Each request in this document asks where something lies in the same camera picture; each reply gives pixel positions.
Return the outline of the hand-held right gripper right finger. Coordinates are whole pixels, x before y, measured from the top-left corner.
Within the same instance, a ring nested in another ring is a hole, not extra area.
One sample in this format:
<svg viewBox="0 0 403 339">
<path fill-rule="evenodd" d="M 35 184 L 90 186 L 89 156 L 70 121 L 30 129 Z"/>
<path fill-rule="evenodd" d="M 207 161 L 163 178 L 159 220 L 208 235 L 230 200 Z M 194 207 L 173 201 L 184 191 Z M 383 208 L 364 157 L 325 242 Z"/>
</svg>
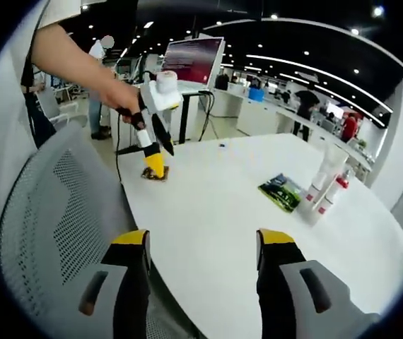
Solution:
<svg viewBox="0 0 403 339">
<path fill-rule="evenodd" d="M 362 312 L 349 287 L 306 260 L 284 232 L 257 231 L 257 271 L 263 338 L 360 338 L 379 319 Z"/>
</svg>

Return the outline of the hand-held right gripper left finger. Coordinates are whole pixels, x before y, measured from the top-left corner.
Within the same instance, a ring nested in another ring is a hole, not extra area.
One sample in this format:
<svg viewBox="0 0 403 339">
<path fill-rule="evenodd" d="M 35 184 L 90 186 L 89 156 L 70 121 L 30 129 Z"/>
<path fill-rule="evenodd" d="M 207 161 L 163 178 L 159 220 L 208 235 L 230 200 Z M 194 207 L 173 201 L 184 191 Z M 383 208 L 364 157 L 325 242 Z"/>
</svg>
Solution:
<svg viewBox="0 0 403 339">
<path fill-rule="evenodd" d="M 145 338 L 150 234 L 99 231 L 62 247 L 63 338 Z"/>
</svg>

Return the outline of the person's left hand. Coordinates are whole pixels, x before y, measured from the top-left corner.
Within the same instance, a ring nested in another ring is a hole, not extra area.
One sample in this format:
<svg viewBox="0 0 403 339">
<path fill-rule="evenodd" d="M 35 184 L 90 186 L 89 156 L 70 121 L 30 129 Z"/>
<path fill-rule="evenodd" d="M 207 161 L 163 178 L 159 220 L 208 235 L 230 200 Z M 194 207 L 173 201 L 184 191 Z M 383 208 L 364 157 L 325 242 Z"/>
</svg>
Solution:
<svg viewBox="0 0 403 339">
<path fill-rule="evenodd" d="M 98 82 L 100 100 L 113 109 L 128 109 L 131 114 L 139 113 L 139 90 L 115 78 L 102 78 Z"/>
</svg>

